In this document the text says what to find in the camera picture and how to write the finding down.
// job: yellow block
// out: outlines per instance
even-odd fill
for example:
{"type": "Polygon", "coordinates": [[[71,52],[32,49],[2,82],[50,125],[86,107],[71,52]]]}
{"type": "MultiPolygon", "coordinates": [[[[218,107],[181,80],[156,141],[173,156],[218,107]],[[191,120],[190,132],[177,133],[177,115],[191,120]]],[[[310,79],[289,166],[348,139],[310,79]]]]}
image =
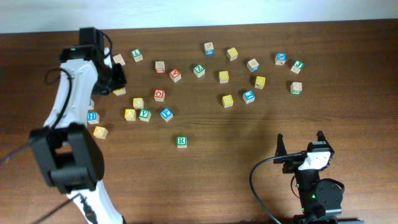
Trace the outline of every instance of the yellow block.
{"type": "Polygon", "coordinates": [[[264,88],[265,84],[266,84],[266,78],[265,77],[257,77],[256,78],[256,84],[254,85],[254,87],[262,89],[262,88],[264,88]]]}
{"type": "Polygon", "coordinates": [[[228,49],[227,52],[230,57],[234,57],[234,56],[238,55],[238,51],[234,47],[231,49],[228,49]]]}
{"type": "Polygon", "coordinates": [[[232,95],[223,96],[223,104],[224,104],[225,108],[229,107],[229,106],[232,106],[234,104],[234,100],[232,99],[232,95]]]}
{"type": "Polygon", "coordinates": [[[126,109],[124,112],[124,118],[128,121],[135,121],[136,116],[137,116],[137,114],[134,109],[126,109]]]}
{"type": "Polygon", "coordinates": [[[105,139],[106,135],[108,134],[108,130],[103,127],[95,127],[93,135],[100,139],[105,139]]]}
{"type": "Polygon", "coordinates": [[[228,71],[219,72],[218,77],[220,79],[220,83],[228,83],[229,80],[228,71]]]}
{"type": "Polygon", "coordinates": [[[126,94],[126,88],[123,87],[123,88],[120,88],[120,89],[118,89],[118,90],[113,90],[113,93],[114,93],[116,96],[124,95],[124,94],[126,94]]]}
{"type": "Polygon", "coordinates": [[[132,106],[136,110],[144,109],[144,100],[142,98],[134,98],[132,99],[132,106]]]}

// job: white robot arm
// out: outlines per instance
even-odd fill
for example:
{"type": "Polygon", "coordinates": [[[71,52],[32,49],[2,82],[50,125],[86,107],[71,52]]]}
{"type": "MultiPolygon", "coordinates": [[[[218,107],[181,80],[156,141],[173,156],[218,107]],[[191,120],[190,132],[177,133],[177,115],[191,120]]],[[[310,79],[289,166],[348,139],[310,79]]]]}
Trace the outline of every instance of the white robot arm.
{"type": "Polygon", "coordinates": [[[123,224],[126,221],[104,187],[102,153],[86,129],[91,94],[107,95],[126,84],[120,65],[112,66],[110,49],[103,47],[100,34],[95,28],[81,29],[80,45],[62,52],[60,68],[67,74],[61,72],[50,116],[43,129],[31,132],[30,142],[47,184],[73,198],[88,223],[123,224]],[[67,99],[63,116],[53,127],[67,99]],[[66,144],[72,152],[57,153],[66,144]]]}

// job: white wall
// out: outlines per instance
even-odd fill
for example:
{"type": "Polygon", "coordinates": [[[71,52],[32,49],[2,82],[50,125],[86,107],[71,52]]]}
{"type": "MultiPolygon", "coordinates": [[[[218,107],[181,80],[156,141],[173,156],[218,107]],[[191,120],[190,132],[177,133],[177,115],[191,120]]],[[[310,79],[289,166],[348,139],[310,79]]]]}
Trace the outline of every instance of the white wall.
{"type": "Polygon", "coordinates": [[[398,0],[0,0],[0,33],[398,18],[398,0]]]}

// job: wire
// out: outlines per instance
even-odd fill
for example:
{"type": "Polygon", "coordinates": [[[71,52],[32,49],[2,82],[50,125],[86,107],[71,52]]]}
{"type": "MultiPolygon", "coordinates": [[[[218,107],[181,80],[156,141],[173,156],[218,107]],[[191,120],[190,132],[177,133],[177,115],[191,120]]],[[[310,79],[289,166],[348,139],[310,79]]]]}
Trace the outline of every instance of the wire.
{"type": "MultiPolygon", "coordinates": [[[[65,113],[65,110],[67,109],[68,103],[69,103],[69,99],[70,99],[70,95],[72,93],[72,76],[63,68],[52,68],[50,70],[48,70],[44,76],[44,83],[47,85],[53,85],[55,82],[57,82],[61,76],[58,76],[57,78],[55,78],[52,81],[48,81],[49,79],[49,74],[51,72],[54,71],[61,71],[64,72],[65,74],[67,74],[68,76],[68,80],[69,80],[69,89],[68,89],[68,95],[67,98],[62,106],[61,112],[58,114],[57,119],[55,120],[55,122],[53,123],[53,125],[51,126],[51,128],[49,129],[48,133],[51,132],[52,130],[55,129],[55,127],[57,126],[57,124],[60,122],[60,120],[62,119],[63,114],[65,113]]],[[[16,155],[20,154],[21,152],[25,151],[27,148],[29,148],[30,145],[32,145],[33,143],[35,143],[37,140],[31,141],[26,143],[25,145],[19,147],[18,149],[15,149],[13,151],[11,151],[8,155],[6,155],[4,158],[1,159],[0,162],[0,167],[4,164],[6,164],[10,159],[14,158],[16,155]]]]}
{"type": "Polygon", "coordinates": [[[108,37],[108,35],[106,35],[104,32],[102,32],[102,30],[100,30],[100,32],[102,33],[102,35],[104,35],[105,37],[106,37],[106,39],[108,40],[108,42],[109,42],[109,52],[108,52],[108,54],[107,55],[105,55],[105,57],[104,58],[107,58],[109,55],[111,55],[111,52],[112,52],[112,40],[108,37]]]}
{"type": "Polygon", "coordinates": [[[293,180],[296,178],[296,176],[293,176],[292,177],[292,180],[290,181],[290,189],[292,189],[292,192],[293,192],[293,194],[298,198],[298,199],[300,199],[300,197],[299,196],[297,196],[297,194],[294,192],[294,190],[293,190],[293,180]]]}
{"type": "Polygon", "coordinates": [[[65,69],[63,69],[63,68],[52,68],[52,69],[48,70],[47,73],[46,73],[45,76],[44,76],[44,82],[45,82],[45,84],[47,84],[47,85],[52,85],[52,84],[54,84],[58,79],[61,78],[61,76],[59,76],[59,77],[57,77],[56,79],[52,80],[51,82],[48,81],[49,74],[50,74],[51,72],[55,72],[55,71],[61,71],[61,72],[64,72],[65,74],[67,74],[68,80],[69,80],[69,89],[68,89],[67,98],[65,99],[65,102],[64,102],[64,104],[63,104],[63,106],[62,106],[62,109],[61,109],[61,112],[58,114],[57,119],[55,120],[55,122],[53,123],[53,125],[51,126],[51,128],[50,128],[49,131],[54,130],[55,127],[57,126],[57,124],[58,124],[58,123],[60,122],[60,120],[62,119],[62,116],[63,116],[63,114],[65,113],[65,110],[67,109],[67,106],[68,106],[68,103],[69,103],[69,99],[70,99],[70,95],[71,95],[71,93],[72,93],[72,76],[71,76],[65,69]]]}
{"type": "Polygon", "coordinates": [[[25,145],[19,147],[18,149],[10,152],[8,155],[6,155],[4,158],[1,159],[0,166],[3,166],[4,164],[6,164],[10,159],[14,158],[19,153],[25,151],[28,147],[29,147],[29,143],[26,143],[25,145]]]}
{"type": "Polygon", "coordinates": [[[49,211],[47,214],[45,214],[44,216],[42,216],[41,218],[39,218],[38,220],[32,222],[31,224],[39,224],[41,222],[43,222],[44,220],[50,218],[55,212],[59,211],[61,208],[63,208],[64,206],[68,205],[71,201],[73,201],[73,199],[77,198],[77,197],[81,197],[81,194],[78,193],[75,196],[73,196],[72,198],[70,198],[69,200],[64,201],[62,204],[60,204],[59,206],[57,206],[55,209],[49,211]]]}
{"type": "Polygon", "coordinates": [[[264,159],[263,161],[258,162],[253,169],[250,171],[250,176],[249,176],[249,183],[250,183],[250,188],[251,191],[253,192],[254,197],[258,200],[258,202],[260,203],[261,207],[268,213],[268,215],[278,224],[282,224],[272,213],[271,211],[263,204],[263,202],[261,201],[260,197],[258,196],[258,194],[256,193],[256,190],[254,190],[254,186],[253,186],[253,173],[254,171],[257,169],[257,167],[259,167],[261,164],[268,162],[268,161],[272,161],[274,159],[285,159],[288,157],[295,157],[295,156],[302,156],[302,152],[299,153],[295,153],[295,154],[290,154],[290,155],[284,155],[284,156],[275,156],[275,157],[271,157],[268,159],[264,159]]]}

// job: wooden block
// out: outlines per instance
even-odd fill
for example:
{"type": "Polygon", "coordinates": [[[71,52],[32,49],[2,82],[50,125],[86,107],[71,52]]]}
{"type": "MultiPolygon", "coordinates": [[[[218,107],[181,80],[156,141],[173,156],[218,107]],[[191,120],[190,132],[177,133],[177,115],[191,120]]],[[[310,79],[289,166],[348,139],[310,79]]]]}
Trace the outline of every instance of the wooden block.
{"type": "Polygon", "coordinates": [[[212,42],[205,43],[205,54],[214,55],[214,46],[212,42]]]}
{"type": "Polygon", "coordinates": [[[232,99],[232,95],[223,96],[223,105],[224,108],[234,105],[234,100],[232,99]]]}
{"type": "Polygon", "coordinates": [[[228,71],[221,71],[218,73],[218,78],[220,79],[220,83],[228,83],[229,74],[228,71]]]}
{"type": "Polygon", "coordinates": [[[198,78],[200,78],[205,74],[205,68],[202,65],[197,65],[195,68],[193,68],[193,72],[198,78]]]}
{"type": "Polygon", "coordinates": [[[290,86],[290,93],[300,95],[303,92],[303,86],[299,82],[293,82],[290,86]]]}
{"type": "Polygon", "coordinates": [[[162,112],[160,112],[160,116],[166,121],[170,121],[173,118],[173,112],[168,109],[165,108],[162,112]]]}
{"type": "Polygon", "coordinates": [[[88,103],[88,109],[93,110],[94,109],[94,100],[90,98],[90,102],[88,103]]]}
{"type": "Polygon", "coordinates": [[[141,60],[144,59],[144,58],[142,57],[142,53],[141,53],[141,51],[140,51],[139,49],[133,50],[133,51],[131,52],[131,55],[132,55],[132,57],[134,58],[134,60],[135,60],[136,62],[139,62],[139,61],[141,61],[141,60]]]}
{"type": "Polygon", "coordinates": [[[150,111],[149,110],[141,110],[139,112],[139,119],[141,121],[149,122],[149,120],[150,120],[150,111]]]}
{"type": "Polygon", "coordinates": [[[179,149],[185,149],[188,145],[187,137],[186,136],[178,136],[177,137],[177,147],[179,149]]]}
{"type": "Polygon", "coordinates": [[[104,127],[95,127],[93,135],[100,139],[105,139],[108,134],[108,130],[104,127]]]}
{"type": "Polygon", "coordinates": [[[292,69],[290,69],[290,71],[299,74],[299,72],[301,71],[301,69],[303,69],[304,67],[304,63],[301,61],[296,61],[294,63],[294,65],[292,66],[292,69]]]}
{"type": "Polygon", "coordinates": [[[166,66],[164,65],[164,62],[155,62],[156,73],[164,73],[165,69],[166,66]]]}
{"type": "Polygon", "coordinates": [[[166,94],[164,92],[164,90],[155,90],[155,101],[159,101],[159,102],[164,102],[164,98],[165,98],[166,94]]]}
{"type": "Polygon", "coordinates": [[[228,57],[229,61],[235,60],[238,58],[238,51],[233,47],[226,51],[226,56],[228,57]]]}
{"type": "Polygon", "coordinates": [[[256,84],[254,84],[255,88],[263,89],[264,85],[266,84],[266,78],[265,77],[257,77],[256,78],[256,84]]]}
{"type": "Polygon", "coordinates": [[[252,60],[248,61],[247,67],[250,72],[255,72],[259,69],[260,65],[256,59],[252,59],[252,60]]]}
{"type": "Polygon", "coordinates": [[[116,55],[116,56],[113,56],[113,61],[114,61],[115,63],[121,64],[122,66],[126,64],[126,63],[124,63],[124,60],[123,60],[121,54],[118,54],[118,55],[116,55]]]}
{"type": "Polygon", "coordinates": [[[276,65],[284,65],[286,63],[286,53],[277,53],[275,56],[276,65]]]}
{"type": "Polygon", "coordinates": [[[144,100],[142,98],[134,98],[132,99],[132,106],[136,110],[144,109],[144,100]]]}
{"type": "Polygon", "coordinates": [[[182,75],[181,72],[178,71],[176,68],[171,70],[171,72],[169,73],[170,78],[174,81],[177,82],[181,79],[182,75]]]}
{"type": "Polygon", "coordinates": [[[246,104],[253,102],[254,99],[256,99],[256,96],[254,95],[253,91],[249,90],[243,93],[243,100],[246,104]]]}
{"type": "Polygon", "coordinates": [[[126,109],[124,112],[124,118],[128,121],[135,121],[137,118],[137,113],[134,109],[126,109]]]}
{"type": "Polygon", "coordinates": [[[98,124],[100,122],[100,116],[97,112],[88,112],[87,113],[87,122],[89,124],[98,124]]]}
{"type": "Polygon", "coordinates": [[[124,95],[124,94],[126,94],[126,87],[123,87],[123,88],[120,88],[120,89],[117,89],[117,90],[113,90],[113,93],[116,96],[124,95]]]}

